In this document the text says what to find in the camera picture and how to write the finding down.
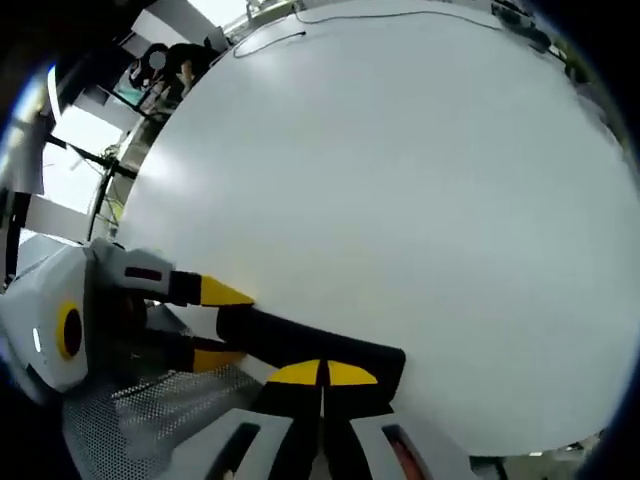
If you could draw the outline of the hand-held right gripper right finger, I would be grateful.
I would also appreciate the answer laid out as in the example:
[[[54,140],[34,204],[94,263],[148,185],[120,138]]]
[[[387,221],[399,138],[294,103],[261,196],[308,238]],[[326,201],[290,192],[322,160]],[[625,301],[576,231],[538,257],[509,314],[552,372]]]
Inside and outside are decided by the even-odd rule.
[[[330,360],[324,445],[334,479],[471,479],[469,455],[431,422],[393,410],[377,378]]]

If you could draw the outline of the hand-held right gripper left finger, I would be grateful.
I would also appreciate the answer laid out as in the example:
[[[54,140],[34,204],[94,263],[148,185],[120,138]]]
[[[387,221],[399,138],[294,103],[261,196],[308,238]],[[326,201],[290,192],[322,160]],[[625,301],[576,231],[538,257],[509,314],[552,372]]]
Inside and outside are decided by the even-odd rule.
[[[307,479],[317,452],[321,361],[273,373],[248,409],[234,408],[172,453],[174,479]]]

